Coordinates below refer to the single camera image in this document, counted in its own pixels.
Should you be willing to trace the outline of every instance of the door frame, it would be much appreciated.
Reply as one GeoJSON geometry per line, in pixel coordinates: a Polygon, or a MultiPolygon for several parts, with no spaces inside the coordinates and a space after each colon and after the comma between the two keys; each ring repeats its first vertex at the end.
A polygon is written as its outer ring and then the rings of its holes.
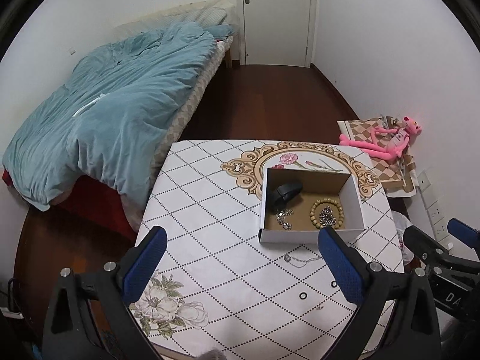
{"type": "MultiPolygon", "coordinates": [[[[240,56],[240,65],[246,64],[245,51],[245,16],[243,0],[237,0],[237,15],[238,15],[238,48],[240,56]]],[[[317,15],[317,0],[310,0],[310,15],[308,23],[308,38],[307,38],[307,54],[305,56],[305,67],[309,68],[311,64],[312,51],[314,49],[315,38],[315,21],[317,15]]]]}

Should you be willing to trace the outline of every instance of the pink panther plush toy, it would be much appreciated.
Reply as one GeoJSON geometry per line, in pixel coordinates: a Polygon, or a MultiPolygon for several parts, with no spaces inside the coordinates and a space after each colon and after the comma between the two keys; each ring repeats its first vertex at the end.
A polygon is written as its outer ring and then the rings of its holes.
{"type": "Polygon", "coordinates": [[[399,121],[399,128],[387,129],[380,126],[373,127],[370,130],[371,141],[362,142],[351,140],[346,135],[340,135],[340,145],[358,147],[366,152],[370,157],[380,158],[385,161],[392,161],[400,158],[405,147],[409,144],[410,136],[417,135],[422,128],[413,119],[405,116],[399,121]],[[378,146],[377,134],[395,134],[385,147],[378,146]]]}

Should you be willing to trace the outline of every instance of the bed leg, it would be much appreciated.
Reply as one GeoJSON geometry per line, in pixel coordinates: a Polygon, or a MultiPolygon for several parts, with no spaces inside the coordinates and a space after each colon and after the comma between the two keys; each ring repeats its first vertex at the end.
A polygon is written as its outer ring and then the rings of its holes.
{"type": "Polygon", "coordinates": [[[230,54],[230,49],[225,53],[225,65],[227,69],[232,69],[232,55],[230,54]]]}

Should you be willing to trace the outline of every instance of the ornate frame pattern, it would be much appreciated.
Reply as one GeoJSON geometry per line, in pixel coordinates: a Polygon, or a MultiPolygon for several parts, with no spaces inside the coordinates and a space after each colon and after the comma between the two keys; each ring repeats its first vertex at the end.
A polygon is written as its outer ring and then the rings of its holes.
{"type": "Polygon", "coordinates": [[[244,151],[240,158],[234,158],[223,163],[220,167],[237,179],[240,188],[248,190],[249,195],[255,194],[262,200],[263,165],[271,157],[284,152],[318,152],[334,159],[355,175],[358,181],[360,197],[366,201],[373,195],[373,189],[380,185],[380,179],[363,163],[346,155],[334,147],[319,143],[282,141],[275,144],[266,144],[252,151],[244,151]]]}

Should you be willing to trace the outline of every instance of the box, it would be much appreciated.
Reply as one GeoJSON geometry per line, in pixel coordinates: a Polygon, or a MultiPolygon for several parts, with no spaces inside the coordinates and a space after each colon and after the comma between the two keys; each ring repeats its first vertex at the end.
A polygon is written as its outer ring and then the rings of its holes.
{"type": "MultiPolygon", "coordinates": [[[[321,230],[312,224],[310,210],[316,200],[321,198],[340,200],[345,219],[337,233],[345,242],[354,240],[364,231],[357,180],[351,174],[268,168],[263,177],[262,190],[262,214],[258,234],[260,242],[316,244],[318,232],[321,230]],[[294,210],[294,213],[286,217],[292,229],[285,230],[277,223],[275,213],[266,209],[266,196],[267,191],[294,181],[300,181],[303,190],[286,206],[287,209],[294,210]]],[[[317,218],[322,208],[317,207],[315,211],[317,218]]]]}

